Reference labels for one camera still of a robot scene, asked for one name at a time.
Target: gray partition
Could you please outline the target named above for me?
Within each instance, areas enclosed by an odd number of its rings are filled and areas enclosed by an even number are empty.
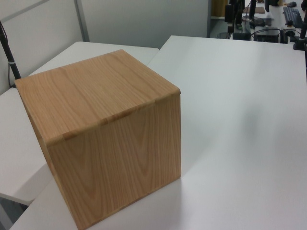
[[[161,48],[171,35],[206,37],[209,0],[77,0],[85,40]]]

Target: wood grain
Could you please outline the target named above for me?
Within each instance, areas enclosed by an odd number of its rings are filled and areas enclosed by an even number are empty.
[[[181,176],[180,97],[49,148],[79,229]]]
[[[16,85],[78,229],[181,176],[180,90],[124,51]]]
[[[15,82],[47,146],[180,94],[123,50]]]

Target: table surface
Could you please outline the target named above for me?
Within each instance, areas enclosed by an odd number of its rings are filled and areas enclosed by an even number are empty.
[[[172,36],[149,67],[181,89],[182,177],[89,229],[305,230],[304,53]],[[54,180],[11,229],[76,229]]]
[[[77,42],[35,73],[124,49],[143,64],[159,49]],[[52,179],[19,93],[10,89],[0,96],[0,197],[25,205],[41,193]]]

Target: box top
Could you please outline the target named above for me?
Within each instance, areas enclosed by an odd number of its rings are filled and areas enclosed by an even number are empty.
[[[47,146],[180,94],[123,50],[15,81]]]

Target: box side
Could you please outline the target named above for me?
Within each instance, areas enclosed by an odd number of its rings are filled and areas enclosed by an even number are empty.
[[[35,135],[36,135],[36,138],[37,138],[37,140],[38,140],[39,146],[40,146],[40,148],[41,148],[41,150],[42,150],[42,152],[43,152],[43,154],[44,154],[44,157],[45,157],[45,159],[46,159],[47,165],[48,165],[48,167],[49,167],[49,169],[50,169],[50,171],[51,171],[51,173],[52,173],[52,175],[53,175],[55,181],[57,182],[60,191],[62,192],[62,187],[61,187],[61,185],[60,185],[60,183],[59,183],[59,178],[58,178],[57,172],[55,171],[55,168],[54,168],[54,165],[53,165],[53,163],[52,163],[52,160],[51,160],[51,158],[50,158],[49,151],[48,151],[48,149],[47,149],[47,147],[46,147],[46,145],[45,145],[45,143],[44,143],[44,140],[42,139],[42,136],[40,135],[40,133],[39,133],[39,131],[38,131],[36,125],[35,125],[35,122],[34,122],[32,116],[31,116],[31,114],[29,113],[27,107],[25,106],[25,104],[24,104],[24,108],[25,108],[26,113],[27,113],[27,115],[28,115],[28,117],[29,117],[29,120],[30,120],[30,122],[31,122],[32,128],[33,128],[34,133],[35,133]]]
[[[82,230],[181,176],[180,95],[48,148]]]

